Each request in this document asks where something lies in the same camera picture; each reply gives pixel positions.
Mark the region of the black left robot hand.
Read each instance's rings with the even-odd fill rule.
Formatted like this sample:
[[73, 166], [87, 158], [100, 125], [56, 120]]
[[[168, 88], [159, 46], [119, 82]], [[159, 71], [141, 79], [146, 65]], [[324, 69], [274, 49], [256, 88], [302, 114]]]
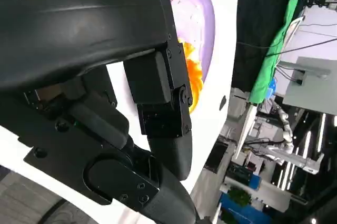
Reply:
[[1, 125], [96, 203], [199, 221], [192, 102], [170, 0], [1, 0]]

